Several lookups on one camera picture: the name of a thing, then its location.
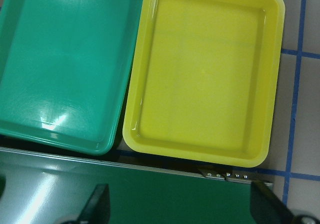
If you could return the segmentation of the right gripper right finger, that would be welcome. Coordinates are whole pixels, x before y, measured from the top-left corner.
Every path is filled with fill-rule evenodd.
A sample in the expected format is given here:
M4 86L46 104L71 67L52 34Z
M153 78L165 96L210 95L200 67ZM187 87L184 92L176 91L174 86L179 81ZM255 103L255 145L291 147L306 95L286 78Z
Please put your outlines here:
M262 181L250 185L250 214L256 224L306 224L306 215L294 215Z

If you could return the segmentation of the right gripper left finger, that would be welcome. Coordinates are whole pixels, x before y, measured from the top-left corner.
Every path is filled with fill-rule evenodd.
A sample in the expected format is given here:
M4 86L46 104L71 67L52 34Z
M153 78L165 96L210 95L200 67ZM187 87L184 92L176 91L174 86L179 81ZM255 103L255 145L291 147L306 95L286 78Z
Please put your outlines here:
M110 190L108 184L97 184L76 224L108 224L111 217Z

